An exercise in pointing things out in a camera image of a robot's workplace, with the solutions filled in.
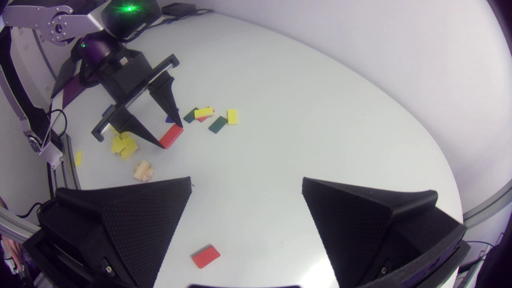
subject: green block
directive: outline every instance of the green block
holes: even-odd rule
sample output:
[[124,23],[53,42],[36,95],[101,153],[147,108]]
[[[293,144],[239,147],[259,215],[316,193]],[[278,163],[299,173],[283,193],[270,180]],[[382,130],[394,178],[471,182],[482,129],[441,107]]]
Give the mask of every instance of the green block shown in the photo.
[[212,125],[210,125],[210,127],[208,127],[208,129],[210,129],[210,131],[217,134],[217,132],[219,132],[222,129],[222,127],[224,127],[224,125],[226,125],[226,124],[227,124],[227,119],[222,116],[219,116],[219,118],[217,118],[217,120],[215,120],[215,122]]
[[195,107],[192,111],[190,111],[185,117],[183,117],[183,120],[187,121],[188,123],[192,123],[196,119],[194,116],[194,111],[199,110],[199,108]]

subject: white table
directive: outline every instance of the white table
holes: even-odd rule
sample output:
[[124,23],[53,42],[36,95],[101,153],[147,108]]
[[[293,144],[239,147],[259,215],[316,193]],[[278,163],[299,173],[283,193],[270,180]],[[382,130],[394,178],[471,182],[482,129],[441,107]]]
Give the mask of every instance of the white table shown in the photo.
[[[101,86],[65,112],[73,150],[83,151],[83,189],[191,176],[193,193],[162,264],[157,288],[191,283],[231,287],[299,284],[338,287],[301,194],[304,176],[396,191],[437,190],[437,207],[462,221],[452,172],[425,128],[383,91],[329,57],[287,37],[216,14],[148,30],[129,48],[155,66],[171,53],[180,66],[173,92],[183,117],[212,106],[204,123],[183,122],[169,150],[134,137],[128,161],[90,133],[113,103]],[[208,126],[226,110],[238,126]],[[157,137],[170,127],[146,92],[130,109]],[[213,244],[221,257],[204,269],[190,255]],[[455,275],[443,287],[451,287]]]

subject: power adapter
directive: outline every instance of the power adapter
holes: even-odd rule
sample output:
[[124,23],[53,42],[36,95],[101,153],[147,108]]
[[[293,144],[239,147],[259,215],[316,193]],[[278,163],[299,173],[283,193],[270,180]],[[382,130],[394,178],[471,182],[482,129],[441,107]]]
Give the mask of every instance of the power adapter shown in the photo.
[[187,3],[172,3],[162,7],[162,14],[172,17],[184,17],[194,14],[196,5]]

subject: block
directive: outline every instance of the block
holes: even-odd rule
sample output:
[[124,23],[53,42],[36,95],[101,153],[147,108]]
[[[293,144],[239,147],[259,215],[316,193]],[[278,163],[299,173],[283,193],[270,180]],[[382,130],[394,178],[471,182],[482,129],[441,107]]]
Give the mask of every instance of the block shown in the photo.
[[201,117],[201,118],[197,118],[197,120],[199,120],[199,122],[204,122],[206,119],[208,119],[209,116],[206,116],[206,117]]
[[238,124],[238,111],[236,109],[227,110],[227,124],[237,125]]
[[166,123],[174,123],[174,121],[169,116],[167,116],[167,118],[165,119],[165,122]]
[[151,179],[154,174],[155,174],[155,168],[149,168],[148,170],[146,170],[146,176],[147,176],[148,180]]
[[220,256],[221,254],[215,249],[215,247],[210,246],[201,253],[192,257],[192,260],[196,264],[197,268],[203,269],[206,265],[210,264]]
[[185,115],[185,117],[183,117],[183,120],[185,120],[187,123],[192,123],[192,121],[196,119],[194,117],[195,110],[199,110],[199,108],[195,107],[194,109],[192,109],[192,111],[190,111],[187,115]]
[[215,120],[215,122],[213,122],[213,124],[210,125],[210,127],[208,127],[208,129],[210,129],[210,131],[217,134],[222,129],[222,127],[224,127],[224,125],[226,125],[226,124],[227,124],[227,119],[222,116],[219,116],[219,118],[217,118],[217,120]]
[[126,139],[129,136],[130,136],[130,133],[128,131],[119,134],[119,138],[121,138],[121,139]]
[[82,150],[76,152],[75,167],[82,165]]
[[176,139],[178,139],[182,132],[183,128],[173,124],[160,139],[160,144],[162,144],[162,146],[164,146],[166,149],[169,149],[169,147],[174,143],[174,141],[176,141]]
[[125,144],[123,143],[123,140],[121,139],[121,137],[119,136],[116,136],[114,138],[112,138],[112,147],[111,147],[111,150],[112,150],[112,153],[121,153],[121,151],[123,151],[123,149],[125,148]]
[[194,118],[210,117],[214,114],[214,110],[210,108],[197,109],[194,111]]
[[131,137],[128,137],[121,141],[126,145],[125,148],[120,153],[121,158],[123,158],[124,161],[128,161],[128,159],[130,159],[130,157],[133,155],[133,153],[135,153],[135,151],[137,151],[137,149],[139,149],[139,146],[137,145],[137,143],[135,143],[135,141]]
[[150,168],[150,163],[147,161],[142,161],[140,164],[137,165],[137,171],[135,171],[135,174],[133,174],[133,177],[136,179],[143,181],[142,177],[146,176],[147,170]]

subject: green light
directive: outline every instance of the green light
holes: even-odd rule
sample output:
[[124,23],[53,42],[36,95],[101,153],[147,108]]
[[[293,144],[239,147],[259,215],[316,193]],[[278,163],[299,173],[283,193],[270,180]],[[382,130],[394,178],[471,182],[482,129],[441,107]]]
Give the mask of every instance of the green light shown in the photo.
[[133,13],[141,10],[140,5],[134,5],[134,4],[125,4],[122,7],[120,7],[121,12],[124,13]]

